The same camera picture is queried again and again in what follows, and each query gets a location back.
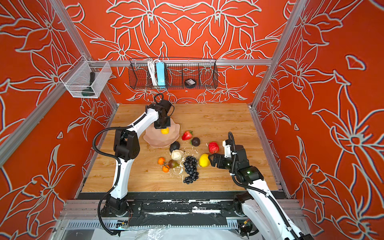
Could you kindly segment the small yellow fruit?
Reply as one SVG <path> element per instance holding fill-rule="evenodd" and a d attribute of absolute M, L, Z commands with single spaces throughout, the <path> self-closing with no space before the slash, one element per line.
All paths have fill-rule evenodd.
<path fill-rule="evenodd" d="M 169 132 L 170 132 L 169 128 L 161 129 L 161 133 L 162 133 L 163 135 L 167 135 L 167 134 L 169 134 Z"/>

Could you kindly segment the red strawberry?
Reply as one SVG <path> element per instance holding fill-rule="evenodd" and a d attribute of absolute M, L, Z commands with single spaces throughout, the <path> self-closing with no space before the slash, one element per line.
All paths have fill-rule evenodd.
<path fill-rule="evenodd" d="M 185 131 L 182 135 L 182 140 L 187 141 L 193 138 L 193 132 L 192 131 Z"/>

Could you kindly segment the pink scalloped fruit bowl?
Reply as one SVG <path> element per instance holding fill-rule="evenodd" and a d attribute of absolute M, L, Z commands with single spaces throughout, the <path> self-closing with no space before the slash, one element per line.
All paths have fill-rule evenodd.
<path fill-rule="evenodd" d="M 145 131 L 144 140 L 153 148 L 165 148 L 171 145 L 180 137 L 180 124 L 176 124 L 171 119 L 171 126 L 168 134 L 162 134 L 160 129 L 155 129 L 152 123 Z"/>

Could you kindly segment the red apple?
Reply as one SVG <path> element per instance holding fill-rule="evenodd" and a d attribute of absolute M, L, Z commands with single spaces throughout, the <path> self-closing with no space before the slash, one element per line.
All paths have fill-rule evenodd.
<path fill-rule="evenodd" d="M 209 147 L 209 152 L 211 154 L 218 153 L 220 150 L 220 147 L 219 147 L 218 143 L 216 143 L 216 142 L 210 142 L 208 147 Z"/>

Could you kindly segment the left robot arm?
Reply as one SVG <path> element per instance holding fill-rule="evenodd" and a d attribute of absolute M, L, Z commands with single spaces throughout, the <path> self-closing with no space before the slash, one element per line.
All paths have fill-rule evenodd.
<path fill-rule="evenodd" d="M 100 199 L 97 208 L 99 222 L 102 228 L 111 236 L 119 236 L 120 232 L 112 231 L 105 225 L 102 219 L 102 201 L 106 200 L 105 210 L 110 210 L 118 216 L 122 216 L 128 211 L 128 204 L 125 197 L 128 193 L 128 182 L 132 165 L 140 153 L 139 137 L 152 124 L 155 129 L 166 129 L 170 127 L 171 120 L 168 113 L 172 107 L 172 103 L 167 100 L 152 103 L 147 105 L 144 113 L 130 125 L 105 128 L 98 132 L 93 138 L 92 147 L 97 154 L 116 160 L 113 186 Z M 102 152 L 96 145 L 96 141 L 100 135 L 112 130 L 115 131 L 113 155 Z"/>

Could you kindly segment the large yellow lemon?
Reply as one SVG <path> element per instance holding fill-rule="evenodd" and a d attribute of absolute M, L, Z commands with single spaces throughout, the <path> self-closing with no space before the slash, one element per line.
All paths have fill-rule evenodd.
<path fill-rule="evenodd" d="M 202 168 L 208 167 L 211 164 L 209 154 L 202 154 L 199 159 L 199 165 Z"/>

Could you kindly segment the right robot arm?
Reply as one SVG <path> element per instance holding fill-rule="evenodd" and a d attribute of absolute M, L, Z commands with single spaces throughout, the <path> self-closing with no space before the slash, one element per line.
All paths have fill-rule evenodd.
<path fill-rule="evenodd" d="M 251 166 L 246 150 L 237 145 L 234 135 L 229 132 L 223 141 L 224 154 L 212 154 L 212 167 L 229 171 L 233 182 L 247 190 L 234 197 L 234 212 L 246 216 L 252 226 L 243 224 L 237 230 L 242 237 L 260 233 L 264 240 L 312 240 L 290 219 L 272 194 L 264 176 L 257 167 Z"/>

